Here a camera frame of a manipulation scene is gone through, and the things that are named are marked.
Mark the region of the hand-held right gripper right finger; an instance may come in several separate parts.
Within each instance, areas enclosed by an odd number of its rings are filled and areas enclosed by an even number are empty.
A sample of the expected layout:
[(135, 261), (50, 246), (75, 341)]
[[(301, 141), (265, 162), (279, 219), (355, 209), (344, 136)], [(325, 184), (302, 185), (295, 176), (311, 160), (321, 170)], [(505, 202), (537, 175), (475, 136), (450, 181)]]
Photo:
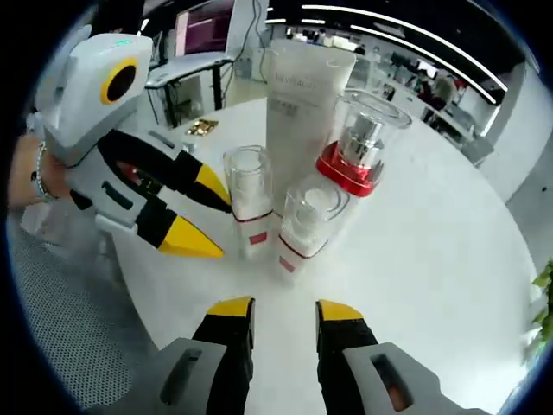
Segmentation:
[(462, 414), (438, 377), (391, 342), (380, 343), (351, 306), (316, 302), (317, 376), (328, 414)]

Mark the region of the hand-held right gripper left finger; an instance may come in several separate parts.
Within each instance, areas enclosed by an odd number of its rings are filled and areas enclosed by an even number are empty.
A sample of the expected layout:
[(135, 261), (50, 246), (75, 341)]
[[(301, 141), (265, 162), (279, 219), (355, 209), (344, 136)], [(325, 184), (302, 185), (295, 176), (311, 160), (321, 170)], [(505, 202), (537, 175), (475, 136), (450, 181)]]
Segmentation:
[(130, 390), (87, 414), (243, 414), (253, 377), (253, 297), (219, 301), (192, 338), (178, 338), (137, 372)]

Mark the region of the person's left hand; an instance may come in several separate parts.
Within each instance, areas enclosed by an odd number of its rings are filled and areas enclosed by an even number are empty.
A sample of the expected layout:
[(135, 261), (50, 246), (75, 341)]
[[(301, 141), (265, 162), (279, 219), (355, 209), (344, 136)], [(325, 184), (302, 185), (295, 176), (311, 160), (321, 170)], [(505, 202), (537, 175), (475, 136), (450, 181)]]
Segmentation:
[(66, 249), (93, 248), (101, 239), (92, 210), (80, 210), (66, 199), (27, 206), (20, 225), (38, 239)]

